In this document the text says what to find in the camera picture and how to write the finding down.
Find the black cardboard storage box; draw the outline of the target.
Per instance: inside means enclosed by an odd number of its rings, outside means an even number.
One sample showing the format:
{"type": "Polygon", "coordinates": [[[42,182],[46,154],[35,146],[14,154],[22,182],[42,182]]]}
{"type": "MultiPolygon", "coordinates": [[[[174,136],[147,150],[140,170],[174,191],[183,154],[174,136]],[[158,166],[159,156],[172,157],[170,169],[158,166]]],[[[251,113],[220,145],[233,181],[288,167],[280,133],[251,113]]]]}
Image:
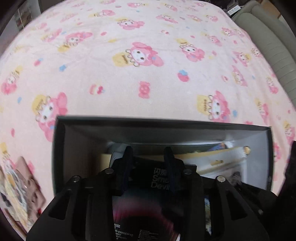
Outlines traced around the black cardboard storage box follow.
{"type": "Polygon", "coordinates": [[[247,178],[252,186],[270,190],[273,137],[265,126],[189,120],[60,116],[52,147],[53,190],[59,192],[74,175],[96,175],[122,157],[127,146],[136,156],[163,161],[165,147],[179,154],[248,146],[247,178]]]}

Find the pink cartoon print blanket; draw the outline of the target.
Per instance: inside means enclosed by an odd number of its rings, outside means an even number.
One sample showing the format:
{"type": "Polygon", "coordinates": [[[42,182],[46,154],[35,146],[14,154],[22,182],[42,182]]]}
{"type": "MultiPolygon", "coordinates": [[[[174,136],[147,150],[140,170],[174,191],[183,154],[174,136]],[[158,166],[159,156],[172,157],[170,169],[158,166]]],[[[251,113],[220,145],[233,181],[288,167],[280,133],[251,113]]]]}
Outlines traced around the pink cartoon print blanket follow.
{"type": "Polygon", "coordinates": [[[288,240],[295,221],[295,104],[251,40],[204,1],[63,1],[1,44],[1,212],[21,240],[117,240],[111,166],[55,193],[60,116],[265,126],[273,177],[265,190],[197,170],[189,236],[288,240]],[[22,156],[46,201],[25,233],[6,209],[4,168],[22,156]]]}

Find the clear plastic sticker package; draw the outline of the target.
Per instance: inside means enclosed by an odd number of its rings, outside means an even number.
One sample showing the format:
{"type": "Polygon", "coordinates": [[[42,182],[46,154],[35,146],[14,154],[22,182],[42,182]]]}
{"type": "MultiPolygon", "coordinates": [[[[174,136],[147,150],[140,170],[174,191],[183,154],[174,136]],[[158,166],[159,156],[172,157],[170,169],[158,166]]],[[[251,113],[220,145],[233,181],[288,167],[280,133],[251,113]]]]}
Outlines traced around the clear plastic sticker package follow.
{"type": "Polygon", "coordinates": [[[21,179],[16,174],[12,161],[6,159],[2,163],[4,168],[4,196],[6,197],[6,209],[16,224],[27,233],[32,224],[29,219],[29,204],[21,179]]]}

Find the taupe fabric garment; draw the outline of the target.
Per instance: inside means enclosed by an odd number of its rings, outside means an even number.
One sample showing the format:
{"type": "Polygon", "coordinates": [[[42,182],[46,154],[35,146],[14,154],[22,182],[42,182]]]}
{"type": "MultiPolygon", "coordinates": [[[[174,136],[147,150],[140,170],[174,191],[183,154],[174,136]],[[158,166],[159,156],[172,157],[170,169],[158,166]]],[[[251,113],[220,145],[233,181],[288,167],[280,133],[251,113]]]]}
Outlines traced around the taupe fabric garment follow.
{"type": "Polygon", "coordinates": [[[22,156],[17,159],[15,172],[20,179],[21,189],[24,192],[27,204],[27,220],[34,223],[41,215],[41,208],[45,204],[46,199],[28,164],[22,156]]]}

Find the grey green sofa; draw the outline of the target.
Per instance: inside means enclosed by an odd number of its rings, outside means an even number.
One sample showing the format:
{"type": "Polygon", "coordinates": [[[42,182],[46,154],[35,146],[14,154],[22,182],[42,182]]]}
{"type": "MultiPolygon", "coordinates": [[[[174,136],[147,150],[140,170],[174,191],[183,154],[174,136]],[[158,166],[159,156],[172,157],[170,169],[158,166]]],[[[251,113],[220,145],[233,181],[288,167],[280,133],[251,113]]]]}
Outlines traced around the grey green sofa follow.
{"type": "Polygon", "coordinates": [[[232,20],[248,33],[295,104],[295,36],[257,1],[249,1],[232,20]]]}

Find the white blue patterned packet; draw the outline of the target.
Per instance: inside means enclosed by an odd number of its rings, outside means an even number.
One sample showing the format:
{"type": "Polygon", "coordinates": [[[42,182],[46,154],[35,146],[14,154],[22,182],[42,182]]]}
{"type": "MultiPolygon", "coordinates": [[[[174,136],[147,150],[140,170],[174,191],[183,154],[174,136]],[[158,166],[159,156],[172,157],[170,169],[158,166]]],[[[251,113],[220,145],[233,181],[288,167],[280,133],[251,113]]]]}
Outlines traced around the white blue patterned packet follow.
{"type": "Polygon", "coordinates": [[[179,154],[176,158],[185,164],[197,166],[197,173],[208,178],[224,176],[229,179],[232,176],[240,177],[242,181],[247,178],[247,157],[251,149],[248,146],[229,149],[179,154]]]}

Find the black booklet with rainbow ring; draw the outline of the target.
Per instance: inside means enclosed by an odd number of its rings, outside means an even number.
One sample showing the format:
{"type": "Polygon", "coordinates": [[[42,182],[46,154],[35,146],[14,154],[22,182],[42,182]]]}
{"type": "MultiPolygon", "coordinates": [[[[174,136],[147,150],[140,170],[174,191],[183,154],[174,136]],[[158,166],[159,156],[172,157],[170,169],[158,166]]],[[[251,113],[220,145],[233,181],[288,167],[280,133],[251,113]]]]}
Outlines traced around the black booklet with rainbow ring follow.
{"type": "Polygon", "coordinates": [[[111,168],[123,189],[113,197],[117,240],[177,240],[189,236],[195,165],[143,158],[116,159],[111,168]]]}

